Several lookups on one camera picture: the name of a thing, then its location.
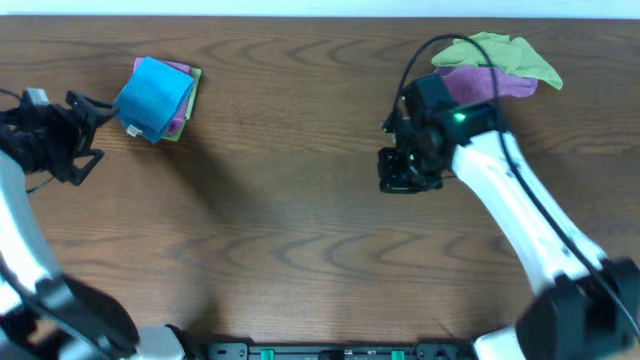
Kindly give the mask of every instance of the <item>folded cloth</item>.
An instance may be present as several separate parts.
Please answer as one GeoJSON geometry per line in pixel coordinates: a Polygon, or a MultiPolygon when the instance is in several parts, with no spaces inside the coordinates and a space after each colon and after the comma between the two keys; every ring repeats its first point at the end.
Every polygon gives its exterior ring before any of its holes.
{"type": "MultiPolygon", "coordinates": [[[[136,58],[136,60],[133,63],[134,72],[136,71],[138,66],[140,66],[140,63],[142,62],[142,60],[144,60],[144,58],[136,58]]],[[[191,74],[191,66],[189,65],[181,64],[173,61],[164,61],[164,60],[160,60],[160,61],[164,64],[171,66],[174,69],[178,69],[182,71],[185,74],[191,74]]],[[[169,125],[169,129],[167,130],[168,135],[174,135],[178,131],[178,129],[182,126],[182,124],[184,124],[186,113],[187,113],[187,102],[185,101],[180,107],[180,110],[178,110],[178,113],[176,114],[176,116],[174,116],[174,118],[171,120],[171,125],[169,125]]]]}
{"type": "MultiPolygon", "coordinates": [[[[546,81],[560,90],[560,75],[533,50],[527,40],[518,37],[509,41],[509,35],[498,35],[481,32],[470,36],[487,52],[493,65],[509,75],[524,78],[536,78],[546,81]]],[[[461,40],[453,40],[453,45],[444,49],[431,60],[436,66],[486,65],[487,62],[472,44],[461,40]]]]}
{"type": "Polygon", "coordinates": [[[200,76],[202,76],[202,70],[198,69],[198,68],[192,68],[191,69],[191,77],[193,77],[193,88],[191,89],[191,95],[189,95],[189,100],[187,101],[187,113],[184,116],[184,122],[182,123],[182,125],[180,125],[178,127],[178,130],[171,135],[170,132],[168,131],[167,134],[165,136],[163,136],[162,138],[165,140],[169,140],[169,141],[173,141],[176,142],[178,141],[178,139],[180,139],[180,136],[182,135],[182,130],[184,130],[184,127],[187,125],[187,121],[189,121],[189,119],[191,119],[191,114],[193,112],[193,103],[196,99],[196,92],[198,90],[198,82],[200,81],[200,76]]]}
{"type": "Polygon", "coordinates": [[[191,76],[150,57],[144,58],[115,100],[118,118],[133,136],[158,142],[185,103],[193,87],[191,76]]]}
{"type": "MultiPolygon", "coordinates": [[[[538,79],[521,78],[505,74],[498,68],[494,69],[496,70],[500,96],[527,97],[533,95],[538,87],[538,79]]],[[[493,80],[491,68],[488,66],[438,67],[434,74],[442,76],[442,81],[451,97],[460,105],[493,98],[493,80]]]]}

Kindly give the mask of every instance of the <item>stack of cloths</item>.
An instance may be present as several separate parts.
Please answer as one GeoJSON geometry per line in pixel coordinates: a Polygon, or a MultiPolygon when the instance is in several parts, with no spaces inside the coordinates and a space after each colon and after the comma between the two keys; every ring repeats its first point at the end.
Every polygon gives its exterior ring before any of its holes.
{"type": "Polygon", "coordinates": [[[189,65],[137,58],[131,79],[115,100],[127,133],[152,143],[178,141],[191,118],[201,74],[189,65]]]}
{"type": "MultiPolygon", "coordinates": [[[[496,67],[500,96],[527,97],[538,87],[538,80],[562,88],[562,79],[523,38],[481,32],[470,37],[487,52],[496,67]]],[[[494,95],[490,68],[482,53],[471,43],[456,39],[431,60],[455,101],[469,104],[494,95]]]]}

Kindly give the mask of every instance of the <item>wooden table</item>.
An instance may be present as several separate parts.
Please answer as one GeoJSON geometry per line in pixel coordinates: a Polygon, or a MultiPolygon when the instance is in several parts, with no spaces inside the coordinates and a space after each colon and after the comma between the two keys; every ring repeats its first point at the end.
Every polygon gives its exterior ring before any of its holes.
{"type": "Polygon", "coordinates": [[[465,338],[526,308],[520,263],[463,184],[380,193],[376,154],[415,49],[479,31],[525,37],[562,76],[505,112],[578,226],[640,261],[637,22],[4,17],[0,85],[113,100],[136,56],[204,70],[179,143],[112,121],[81,187],[32,199],[65,269],[137,324],[258,342],[465,338]]]}

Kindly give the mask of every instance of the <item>blue cloth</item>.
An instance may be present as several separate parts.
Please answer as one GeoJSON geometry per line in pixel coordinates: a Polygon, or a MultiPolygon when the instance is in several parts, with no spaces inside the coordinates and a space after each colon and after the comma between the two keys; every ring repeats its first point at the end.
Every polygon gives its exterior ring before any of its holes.
{"type": "Polygon", "coordinates": [[[146,57],[116,98],[115,104],[120,107],[117,117],[125,129],[133,126],[156,143],[169,129],[192,87],[191,76],[146,57]]]}

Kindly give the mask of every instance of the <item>green light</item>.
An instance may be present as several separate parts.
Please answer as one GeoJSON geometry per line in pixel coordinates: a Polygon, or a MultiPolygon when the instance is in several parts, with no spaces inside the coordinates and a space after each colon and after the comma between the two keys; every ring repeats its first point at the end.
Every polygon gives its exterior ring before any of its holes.
{"type": "Polygon", "coordinates": [[[461,114],[461,113],[455,113],[453,114],[453,118],[456,119],[456,122],[463,122],[464,119],[467,118],[467,115],[461,114]]]}

